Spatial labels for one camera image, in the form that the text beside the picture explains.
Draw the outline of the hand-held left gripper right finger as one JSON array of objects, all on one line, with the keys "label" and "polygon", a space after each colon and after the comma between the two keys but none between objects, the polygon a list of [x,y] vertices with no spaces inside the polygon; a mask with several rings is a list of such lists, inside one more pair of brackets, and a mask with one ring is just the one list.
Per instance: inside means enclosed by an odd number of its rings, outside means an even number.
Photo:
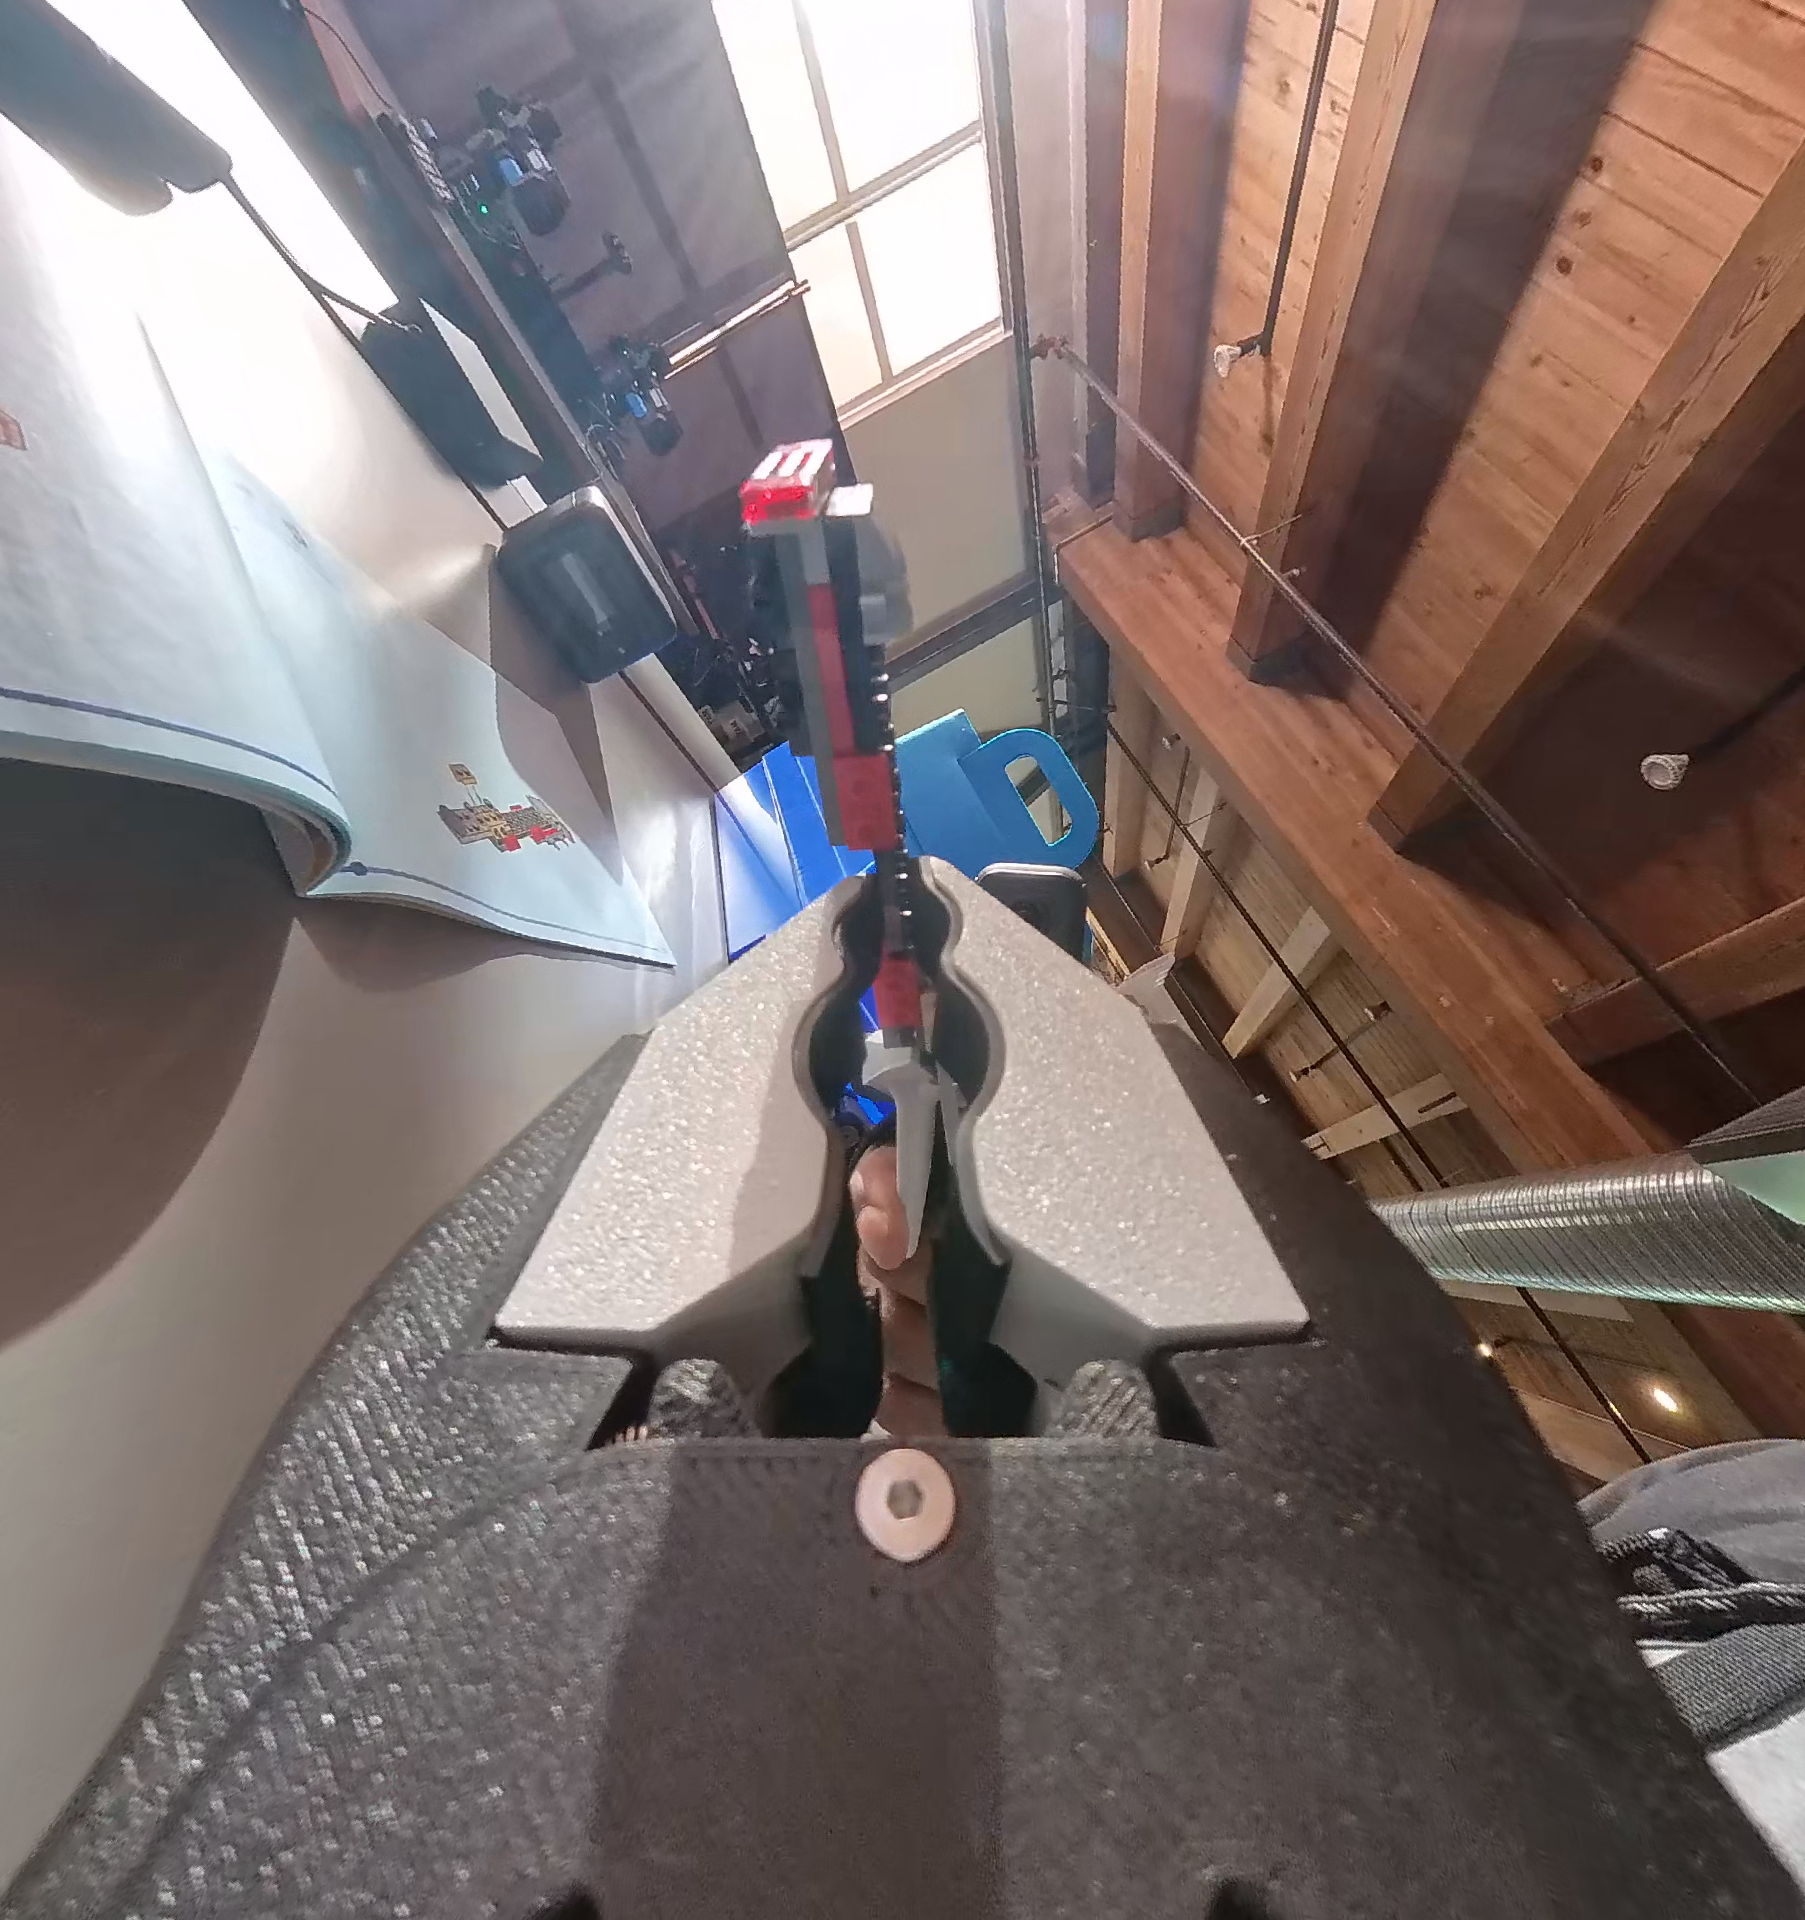
[{"label": "hand-held left gripper right finger", "polygon": [[1258,1348],[1308,1309],[1170,1031],[950,864],[937,908],[932,1330],[945,1426],[1035,1426],[1090,1362]]}]

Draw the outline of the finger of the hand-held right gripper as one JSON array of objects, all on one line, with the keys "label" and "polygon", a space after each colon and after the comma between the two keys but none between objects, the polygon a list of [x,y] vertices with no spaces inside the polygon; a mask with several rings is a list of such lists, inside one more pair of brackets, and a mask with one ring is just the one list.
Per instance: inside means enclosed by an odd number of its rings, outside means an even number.
[{"label": "finger of the hand-held right gripper", "polygon": [[862,1084],[890,1102],[893,1167],[890,1195],[876,1199],[876,1244],[862,1244],[876,1263],[905,1263],[917,1254],[926,1227],[936,1223],[942,1175],[942,1122],[948,1084],[927,1050],[877,1043],[867,1050]]}]

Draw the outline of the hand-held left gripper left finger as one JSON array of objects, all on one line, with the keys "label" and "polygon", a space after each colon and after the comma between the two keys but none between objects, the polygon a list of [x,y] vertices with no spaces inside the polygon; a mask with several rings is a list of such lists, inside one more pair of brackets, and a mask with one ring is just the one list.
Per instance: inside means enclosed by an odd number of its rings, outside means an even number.
[{"label": "hand-held left gripper left finger", "polygon": [[837,1120],[862,1082],[870,877],[642,1038],[493,1322],[514,1348],[725,1368],[770,1426],[870,1426],[873,1309]]}]

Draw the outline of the blue plastic bin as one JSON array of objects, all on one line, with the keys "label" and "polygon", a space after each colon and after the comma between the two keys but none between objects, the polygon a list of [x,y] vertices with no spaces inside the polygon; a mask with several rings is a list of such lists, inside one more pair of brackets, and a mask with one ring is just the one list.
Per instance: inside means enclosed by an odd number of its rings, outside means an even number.
[{"label": "blue plastic bin", "polygon": [[787,743],[728,781],[712,798],[712,816],[729,962],[841,880],[873,869],[873,854],[830,840],[815,764]]}]

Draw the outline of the long toy brick assembly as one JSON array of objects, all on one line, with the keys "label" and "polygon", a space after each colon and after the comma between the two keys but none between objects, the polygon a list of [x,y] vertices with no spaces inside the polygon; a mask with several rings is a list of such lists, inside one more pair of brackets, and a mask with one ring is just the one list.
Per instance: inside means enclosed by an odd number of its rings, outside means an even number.
[{"label": "long toy brick assembly", "polygon": [[833,847],[872,860],[880,947],[872,1005],[884,1041],[927,1050],[919,864],[890,698],[890,639],[913,613],[906,564],[873,489],[846,483],[831,441],[773,445],[739,490],[777,666],[795,674],[798,748]]}]

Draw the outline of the toy brick instruction booklet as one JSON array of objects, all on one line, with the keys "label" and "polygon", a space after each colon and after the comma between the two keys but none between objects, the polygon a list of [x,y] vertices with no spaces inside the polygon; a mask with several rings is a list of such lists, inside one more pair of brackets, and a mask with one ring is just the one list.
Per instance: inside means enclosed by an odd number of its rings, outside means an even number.
[{"label": "toy brick instruction booklet", "polygon": [[0,319],[0,756],[254,808],[303,898],[669,970],[530,708],[198,451],[137,323]]}]

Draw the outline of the person's right hand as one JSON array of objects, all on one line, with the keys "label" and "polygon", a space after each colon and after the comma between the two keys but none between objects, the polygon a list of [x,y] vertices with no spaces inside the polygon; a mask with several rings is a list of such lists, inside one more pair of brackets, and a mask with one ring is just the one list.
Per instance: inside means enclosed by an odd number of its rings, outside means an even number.
[{"label": "person's right hand", "polygon": [[911,1239],[891,1145],[862,1153],[848,1201],[862,1297],[877,1309],[881,1322],[884,1399],[877,1418],[893,1434],[937,1431],[937,1359],[929,1314],[933,1248],[926,1234]]}]

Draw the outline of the teal carry case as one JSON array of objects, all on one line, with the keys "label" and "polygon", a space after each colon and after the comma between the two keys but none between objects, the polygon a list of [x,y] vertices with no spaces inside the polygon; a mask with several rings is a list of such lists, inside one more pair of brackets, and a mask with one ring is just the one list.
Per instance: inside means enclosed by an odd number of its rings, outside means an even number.
[{"label": "teal carry case", "polygon": [[[1058,798],[1063,833],[1048,836],[1013,781],[1034,764]],[[962,708],[896,743],[909,848],[979,881],[991,868],[1078,872],[1095,853],[1099,809],[1052,732],[1011,729],[982,739]]]}]

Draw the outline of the black box device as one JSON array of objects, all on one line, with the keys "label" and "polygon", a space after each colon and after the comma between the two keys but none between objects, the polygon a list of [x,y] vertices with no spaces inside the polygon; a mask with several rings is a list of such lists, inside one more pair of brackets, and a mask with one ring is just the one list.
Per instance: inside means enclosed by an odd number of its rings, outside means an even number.
[{"label": "black box device", "polygon": [[496,571],[579,685],[608,682],[684,637],[690,616],[627,502],[588,485],[516,524]]}]

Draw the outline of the black cloth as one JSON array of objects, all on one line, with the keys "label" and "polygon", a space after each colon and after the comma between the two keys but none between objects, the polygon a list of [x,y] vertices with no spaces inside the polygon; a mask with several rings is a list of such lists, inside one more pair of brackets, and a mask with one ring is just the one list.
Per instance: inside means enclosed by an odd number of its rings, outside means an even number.
[{"label": "black cloth", "polygon": [[1580,1500],[1637,1651],[1684,1726],[1805,1779],[1805,1442],[1681,1452]]}]

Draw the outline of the bright window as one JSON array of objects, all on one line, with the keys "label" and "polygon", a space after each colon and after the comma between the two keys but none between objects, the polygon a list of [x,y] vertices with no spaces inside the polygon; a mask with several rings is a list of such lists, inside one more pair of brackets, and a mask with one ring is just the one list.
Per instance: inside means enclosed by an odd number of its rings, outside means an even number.
[{"label": "bright window", "polygon": [[844,423],[1006,330],[966,2],[715,2]]}]

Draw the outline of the silver ventilation duct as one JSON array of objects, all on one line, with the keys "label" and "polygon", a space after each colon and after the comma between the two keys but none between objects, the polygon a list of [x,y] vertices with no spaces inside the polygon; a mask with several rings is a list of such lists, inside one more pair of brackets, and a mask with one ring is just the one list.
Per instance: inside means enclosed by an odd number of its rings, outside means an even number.
[{"label": "silver ventilation duct", "polygon": [[1805,1223],[1682,1157],[1370,1208],[1442,1284],[1805,1314]]}]

